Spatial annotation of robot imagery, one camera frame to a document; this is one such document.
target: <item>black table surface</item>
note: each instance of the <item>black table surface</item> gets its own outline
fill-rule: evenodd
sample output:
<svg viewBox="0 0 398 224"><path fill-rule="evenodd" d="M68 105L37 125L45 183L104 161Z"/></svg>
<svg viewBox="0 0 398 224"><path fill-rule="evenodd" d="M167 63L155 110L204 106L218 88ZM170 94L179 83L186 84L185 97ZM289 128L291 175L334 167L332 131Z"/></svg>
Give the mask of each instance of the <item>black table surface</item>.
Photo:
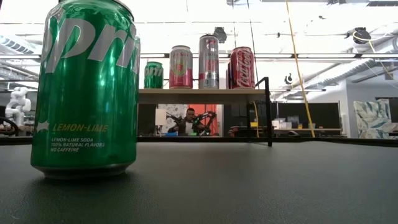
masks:
<svg viewBox="0 0 398 224"><path fill-rule="evenodd" d="M0 147L0 223L397 223L398 149L138 144L127 174L48 180Z"/></svg>

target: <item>person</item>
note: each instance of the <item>person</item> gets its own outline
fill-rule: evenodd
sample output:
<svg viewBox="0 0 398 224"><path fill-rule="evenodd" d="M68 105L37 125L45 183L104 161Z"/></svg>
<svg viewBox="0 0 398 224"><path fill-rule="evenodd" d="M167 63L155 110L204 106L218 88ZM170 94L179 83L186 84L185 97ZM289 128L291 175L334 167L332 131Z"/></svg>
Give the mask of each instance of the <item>person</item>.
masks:
<svg viewBox="0 0 398 224"><path fill-rule="evenodd" d="M182 119L181 123L176 124L174 127L169 129L169 133L178 132L178 135L189 135L191 133L197 133L204 130L205 126L201 122L194 123L195 110L188 108L185 118Z"/></svg>

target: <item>white robot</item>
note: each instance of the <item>white robot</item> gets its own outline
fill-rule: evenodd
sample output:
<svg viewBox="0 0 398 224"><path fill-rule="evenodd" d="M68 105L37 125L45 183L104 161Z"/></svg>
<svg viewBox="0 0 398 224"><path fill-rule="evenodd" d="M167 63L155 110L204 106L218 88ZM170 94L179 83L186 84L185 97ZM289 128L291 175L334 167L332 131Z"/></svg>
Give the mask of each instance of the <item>white robot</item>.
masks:
<svg viewBox="0 0 398 224"><path fill-rule="evenodd" d="M26 87L15 87L14 91L11 92L11 100L6 106L6 118L12 119L16 116L15 123L18 126L24 125L24 112L30 111L30 99L26 98L28 89Z"/></svg>

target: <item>can rim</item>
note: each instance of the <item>can rim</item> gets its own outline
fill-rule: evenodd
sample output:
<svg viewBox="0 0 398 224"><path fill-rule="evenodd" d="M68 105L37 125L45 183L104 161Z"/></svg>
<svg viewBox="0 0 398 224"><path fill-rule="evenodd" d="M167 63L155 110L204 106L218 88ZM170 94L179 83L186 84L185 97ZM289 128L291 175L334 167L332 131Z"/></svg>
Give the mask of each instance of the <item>can rim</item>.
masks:
<svg viewBox="0 0 398 224"><path fill-rule="evenodd" d="M162 63L160 63L160 62L148 61L147 64L148 64L148 63L157 63L157 64L159 64L159 65L162 65Z"/></svg>
<svg viewBox="0 0 398 224"><path fill-rule="evenodd" d="M232 51L234 51L234 50L236 50L236 49L241 49L241 48L246 48L246 49L250 49L250 50L251 50L251 48L250 48L250 47L245 47L245 46L242 46L242 47L236 47L236 48L234 48Z"/></svg>
<svg viewBox="0 0 398 224"><path fill-rule="evenodd" d="M113 1L116 2L116 3L118 3L119 5L121 5L121 6L124 7L125 9L127 9L127 11L130 12L130 15L131 15L131 17L132 17L132 21L135 22L135 21L134 21L134 16L132 15L132 12L131 12L131 9L130 9L129 7L127 7L125 3L121 2L120 0L113 0Z"/></svg>
<svg viewBox="0 0 398 224"><path fill-rule="evenodd" d="M203 36L201 36L199 39L201 39L202 37L216 37L216 35L213 34L205 34Z"/></svg>
<svg viewBox="0 0 398 224"><path fill-rule="evenodd" d="M188 46L186 46L186 45L176 45L176 46L172 47L172 49L174 49L174 48L176 48L176 47L186 47L186 48L188 48L188 49L191 49L190 47L188 47Z"/></svg>

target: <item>green soda can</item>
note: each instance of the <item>green soda can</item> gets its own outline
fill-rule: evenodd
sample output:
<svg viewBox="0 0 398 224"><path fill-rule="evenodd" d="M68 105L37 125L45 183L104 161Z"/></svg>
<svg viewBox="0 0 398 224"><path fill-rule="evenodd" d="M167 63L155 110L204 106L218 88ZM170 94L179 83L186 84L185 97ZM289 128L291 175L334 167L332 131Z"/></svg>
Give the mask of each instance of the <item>green soda can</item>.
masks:
<svg viewBox="0 0 398 224"><path fill-rule="evenodd" d="M145 66L144 88L163 88L163 67L161 63L147 63Z"/></svg>
<svg viewBox="0 0 398 224"><path fill-rule="evenodd" d="M30 163L53 179L136 160L140 40L115 0L65 0L45 23Z"/></svg>

